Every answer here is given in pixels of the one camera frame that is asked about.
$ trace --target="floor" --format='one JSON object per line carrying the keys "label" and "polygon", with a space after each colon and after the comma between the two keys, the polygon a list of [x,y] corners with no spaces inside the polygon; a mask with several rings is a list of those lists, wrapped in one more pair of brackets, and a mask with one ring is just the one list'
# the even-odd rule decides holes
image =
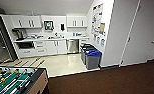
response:
{"label": "floor", "polygon": [[46,68],[48,77],[56,77],[56,76],[99,70],[99,68],[93,70],[87,70],[81,60],[80,54],[67,54],[67,55],[41,57],[38,61],[36,61],[33,65],[31,65],[36,60],[36,58],[37,57],[24,58],[20,60],[15,60],[14,62],[0,64],[0,66],[37,67],[42,60],[45,60],[42,64],[38,66],[38,68]]}
{"label": "floor", "polygon": [[49,78],[50,94],[154,94],[154,62]]}

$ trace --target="countertop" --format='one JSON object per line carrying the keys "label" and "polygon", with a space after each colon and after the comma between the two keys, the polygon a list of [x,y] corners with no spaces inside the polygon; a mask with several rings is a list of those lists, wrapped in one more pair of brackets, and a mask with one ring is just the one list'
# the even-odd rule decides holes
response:
{"label": "countertop", "polygon": [[86,39],[89,37],[81,37],[81,36],[72,36],[72,37],[65,37],[65,38],[56,38],[56,39],[48,39],[48,37],[42,37],[38,39],[24,39],[20,41],[13,41],[13,42],[28,42],[28,41],[54,41],[54,40],[68,40],[68,39]]}

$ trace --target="coffee maker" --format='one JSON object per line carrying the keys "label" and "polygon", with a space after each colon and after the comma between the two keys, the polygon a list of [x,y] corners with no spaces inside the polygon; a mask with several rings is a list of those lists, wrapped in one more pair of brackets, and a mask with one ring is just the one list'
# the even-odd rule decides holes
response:
{"label": "coffee maker", "polygon": [[13,32],[16,32],[17,36],[18,36],[18,39],[16,41],[19,41],[19,40],[23,40],[23,32],[20,31],[19,29],[12,29]]}

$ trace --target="tile floor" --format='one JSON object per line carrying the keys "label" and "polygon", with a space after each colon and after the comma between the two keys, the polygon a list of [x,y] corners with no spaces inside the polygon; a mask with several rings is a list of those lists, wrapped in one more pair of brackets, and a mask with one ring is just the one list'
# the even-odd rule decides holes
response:
{"label": "tile floor", "polygon": [[[29,67],[31,63],[35,61],[36,58],[37,57],[24,58],[20,60],[15,60],[14,62],[0,64],[0,66]],[[37,67],[42,60],[45,61],[39,66],[39,68],[46,68],[49,77],[99,70],[99,68],[94,70],[87,70],[81,60],[80,54],[67,54],[67,55],[41,57],[37,62],[35,62],[30,67]]]}

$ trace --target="microwave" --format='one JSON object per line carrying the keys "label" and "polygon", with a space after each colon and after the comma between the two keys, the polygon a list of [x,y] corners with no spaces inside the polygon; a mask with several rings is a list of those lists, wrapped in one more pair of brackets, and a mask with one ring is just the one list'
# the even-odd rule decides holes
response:
{"label": "microwave", "polygon": [[34,43],[31,42],[18,42],[19,49],[31,49],[34,48]]}

